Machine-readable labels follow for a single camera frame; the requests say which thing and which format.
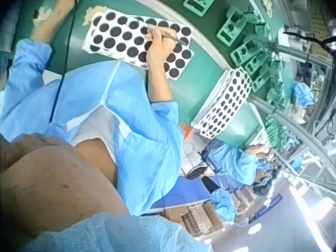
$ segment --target cable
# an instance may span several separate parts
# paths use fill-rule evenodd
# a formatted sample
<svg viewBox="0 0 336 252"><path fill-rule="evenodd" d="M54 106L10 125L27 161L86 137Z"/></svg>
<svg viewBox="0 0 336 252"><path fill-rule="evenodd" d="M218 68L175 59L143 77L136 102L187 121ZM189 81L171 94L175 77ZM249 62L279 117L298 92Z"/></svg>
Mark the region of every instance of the cable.
<svg viewBox="0 0 336 252"><path fill-rule="evenodd" d="M63 75L62 75L61 81L59 83L57 92L56 92L54 104L52 105L49 123L51 123L53 121L53 119L54 119L54 113L55 113L58 97L59 97L59 94L61 92L61 88L62 88L62 85L63 85L64 77L65 77L65 74L67 72L67 67L68 67L68 56L69 56L70 40L71 40L72 29L74 28L73 24L75 23L76 12L77 12L77 0L73 0L73 1L74 1L74 12L73 12L72 21L71 21L71 25L70 25L70 29L69 29L69 34L68 34L67 50L66 50L66 54L65 54L65 63L64 63L64 71L63 71Z"/></svg>

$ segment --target blue surface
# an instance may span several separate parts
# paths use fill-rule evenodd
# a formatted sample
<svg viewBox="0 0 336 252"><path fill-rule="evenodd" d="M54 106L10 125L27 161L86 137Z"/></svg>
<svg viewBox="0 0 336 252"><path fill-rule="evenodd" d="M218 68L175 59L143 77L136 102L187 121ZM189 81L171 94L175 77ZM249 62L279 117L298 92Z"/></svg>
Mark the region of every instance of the blue surface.
<svg viewBox="0 0 336 252"><path fill-rule="evenodd" d="M209 176L209 178L219 186L220 180L223 188L228 189L230 193L243 186L226 175ZM210 196L210 192L200 178L188 180L184 176L180 176L175 186L162 199L155 202L152 208L191 204L209 199Z"/></svg>

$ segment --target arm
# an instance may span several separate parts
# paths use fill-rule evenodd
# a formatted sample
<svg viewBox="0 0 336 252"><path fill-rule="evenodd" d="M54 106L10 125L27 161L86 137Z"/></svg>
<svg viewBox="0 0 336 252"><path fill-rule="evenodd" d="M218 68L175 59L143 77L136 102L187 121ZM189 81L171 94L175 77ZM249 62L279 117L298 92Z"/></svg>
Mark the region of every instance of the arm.
<svg viewBox="0 0 336 252"><path fill-rule="evenodd" d="M147 54L147 62L149 65L148 93L149 99L152 102L173 100L165 76L164 62L174 49L175 41L170 38L163 38L161 31L176 36L176 32L168 28L155 29L148 34L148 38L153 40Z"/></svg>
<svg viewBox="0 0 336 252"><path fill-rule="evenodd" d="M58 0L50 17L31 36L18 43L13 65L5 87L5 117L23 99L43 87L42 74L51 55L50 43L57 27L73 6L67 0Z"/></svg>
<svg viewBox="0 0 336 252"><path fill-rule="evenodd" d="M74 0L58 0L54 11L30 38L35 41L50 44L55 31L73 8L73 3Z"/></svg>
<svg viewBox="0 0 336 252"><path fill-rule="evenodd" d="M265 145L264 144L259 144L256 146L249 146L244 152L246 154L255 156L259 154L260 152L264 152Z"/></svg>

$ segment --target worker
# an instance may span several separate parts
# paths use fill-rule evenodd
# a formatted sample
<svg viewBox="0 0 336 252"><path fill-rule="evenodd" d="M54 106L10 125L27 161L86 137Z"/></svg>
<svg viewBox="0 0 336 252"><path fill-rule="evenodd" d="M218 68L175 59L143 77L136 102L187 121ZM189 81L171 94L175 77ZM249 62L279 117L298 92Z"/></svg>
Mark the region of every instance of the worker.
<svg viewBox="0 0 336 252"><path fill-rule="evenodd" d="M314 95L307 84L301 80L301 74L297 74L291 99L293 104L291 117L298 124L309 122L315 108Z"/></svg>
<svg viewBox="0 0 336 252"><path fill-rule="evenodd" d="M141 215L169 192L181 169L183 134L164 71L175 41L161 31L176 33L168 28L148 33L153 40L147 53L148 95L142 75L120 61L80 67L66 74L49 123L60 81L44 85L42 73L51 38L73 3L57 0L31 38L18 43L0 133L9 142L23 133L65 140L116 187L131 215Z"/></svg>
<svg viewBox="0 0 336 252"><path fill-rule="evenodd" d="M211 201L214 204L215 212L224 220L224 223L226 225L236 223L238 226L245 226L246 217L244 215L237 215L237 208L229 192L219 187L211 178L204 174L200 178L211 194Z"/></svg>
<svg viewBox="0 0 336 252"><path fill-rule="evenodd" d="M1 251L212 251L180 224L130 216L111 182L62 139L0 134L0 149ZM143 179L124 186L137 196Z"/></svg>
<svg viewBox="0 0 336 252"><path fill-rule="evenodd" d="M272 149L265 151L265 145L250 146L243 151L219 139L213 139L202 156L216 174L228 174L239 183L252 185L265 176L261 171L257 172L259 159L269 161L274 156Z"/></svg>

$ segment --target skin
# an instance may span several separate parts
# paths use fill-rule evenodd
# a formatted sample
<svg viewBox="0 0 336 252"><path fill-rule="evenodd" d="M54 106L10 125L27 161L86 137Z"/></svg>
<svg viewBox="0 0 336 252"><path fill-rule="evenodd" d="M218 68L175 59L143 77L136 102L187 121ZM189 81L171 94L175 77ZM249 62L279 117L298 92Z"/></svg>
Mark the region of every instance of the skin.
<svg viewBox="0 0 336 252"><path fill-rule="evenodd" d="M115 187L70 144L42 135L0 139L2 218L26 236L101 212L129 215Z"/></svg>
<svg viewBox="0 0 336 252"><path fill-rule="evenodd" d="M31 39L50 44L59 25L74 7L74 2L58 0L49 18L33 33ZM167 82L164 61L175 47L175 41L163 38L161 32L176 36L176 32L168 28L150 31L147 38L153 40L147 53L149 65L149 99L152 102L172 101L172 93ZM114 186L117 186L117 166L112 160L104 142L100 139L90 139L80 142L76 150L94 168L98 169Z"/></svg>

